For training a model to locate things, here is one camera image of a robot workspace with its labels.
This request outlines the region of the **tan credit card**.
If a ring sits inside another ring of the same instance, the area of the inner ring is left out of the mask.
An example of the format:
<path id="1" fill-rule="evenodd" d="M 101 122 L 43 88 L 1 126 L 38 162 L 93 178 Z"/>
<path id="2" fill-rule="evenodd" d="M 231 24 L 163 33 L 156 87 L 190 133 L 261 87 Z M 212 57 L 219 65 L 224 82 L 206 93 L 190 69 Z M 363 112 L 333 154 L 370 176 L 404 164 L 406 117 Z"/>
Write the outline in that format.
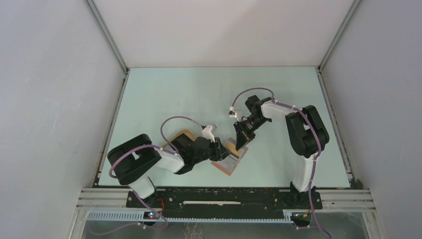
<path id="1" fill-rule="evenodd" d="M 243 158 L 246 152 L 248 151 L 247 147 L 243 147 L 239 150 L 236 150 L 236 143 L 232 141 L 227 141 L 225 143 L 225 147 L 230 151 L 230 155 L 239 160 Z"/>

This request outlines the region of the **white VIP credit card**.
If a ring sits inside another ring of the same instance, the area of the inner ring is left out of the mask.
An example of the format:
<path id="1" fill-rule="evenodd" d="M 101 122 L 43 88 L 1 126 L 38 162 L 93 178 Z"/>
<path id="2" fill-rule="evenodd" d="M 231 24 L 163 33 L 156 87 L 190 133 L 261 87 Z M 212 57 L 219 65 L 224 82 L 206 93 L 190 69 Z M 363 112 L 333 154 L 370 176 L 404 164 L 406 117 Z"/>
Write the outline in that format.
<path id="1" fill-rule="evenodd" d="M 216 163 L 216 166 L 226 175 L 230 176 L 236 167 L 238 166 L 240 160 L 232 157 L 227 157 L 226 159 Z"/>

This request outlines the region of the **yellow oval tray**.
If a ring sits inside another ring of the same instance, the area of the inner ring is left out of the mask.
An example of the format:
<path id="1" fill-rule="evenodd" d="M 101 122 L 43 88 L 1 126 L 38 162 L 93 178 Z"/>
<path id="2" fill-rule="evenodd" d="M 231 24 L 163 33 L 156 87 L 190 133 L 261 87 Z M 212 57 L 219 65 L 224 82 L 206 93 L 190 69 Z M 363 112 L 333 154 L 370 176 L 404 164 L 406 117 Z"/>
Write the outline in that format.
<path id="1" fill-rule="evenodd" d="M 179 132 L 177 132 L 175 135 L 173 135 L 169 141 L 172 143 L 172 145 L 169 146 L 168 143 L 164 142 L 162 144 L 162 147 L 169 148 L 172 150 L 179 150 L 183 151 L 184 148 L 191 147 L 196 139 L 196 136 L 190 129 L 182 129 Z"/>

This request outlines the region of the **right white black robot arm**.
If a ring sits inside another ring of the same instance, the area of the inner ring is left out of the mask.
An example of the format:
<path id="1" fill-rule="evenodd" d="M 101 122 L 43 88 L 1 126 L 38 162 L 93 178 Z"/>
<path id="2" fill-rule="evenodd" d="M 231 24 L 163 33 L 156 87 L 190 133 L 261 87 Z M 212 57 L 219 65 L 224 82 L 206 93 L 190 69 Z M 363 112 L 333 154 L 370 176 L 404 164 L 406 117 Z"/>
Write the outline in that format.
<path id="1" fill-rule="evenodd" d="M 229 116 L 236 118 L 236 149 L 241 149 L 255 137 L 255 131 L 266 122 L 274 119 L 284 120 L 287 126 L 290 145 L 299 156 L 297 170 L 291 182 L 295 191 L 289 195 L 289 200 L 295 208 L 304 207 L 310 200 L 307 191 L 312 188 L 318 158 L 329 143 L 329 134 L 324 123 L 313 105 L 302 109 L 276 101 L 272 97 L 264 99 L 256 95 L 248 97 L 245 102 L 250 115 L 241 116 L 229 108 Z"/>

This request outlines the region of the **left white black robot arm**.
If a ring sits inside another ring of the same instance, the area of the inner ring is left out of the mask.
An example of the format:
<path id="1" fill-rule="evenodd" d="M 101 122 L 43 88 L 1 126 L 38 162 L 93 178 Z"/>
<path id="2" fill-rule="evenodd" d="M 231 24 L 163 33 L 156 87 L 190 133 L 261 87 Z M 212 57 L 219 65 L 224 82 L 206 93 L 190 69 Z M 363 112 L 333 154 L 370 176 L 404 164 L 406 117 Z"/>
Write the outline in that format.
<path id="1" fill-rule="evenodd" d="M 147 134 L 141 134 L 112 149 L 107 159 L 111 165 L 109 176 L 120 185 L 129 186 L 138 195 L 138 201 L 149 208 L 157 202 L 156 188 L 146 175 L 153 167 L 181 175 L 203 161 L 218 162 L 229 155 L 219 137 L 211 140 L 198 136 L 192 140 L 183 133 L 160 147 Z"/>

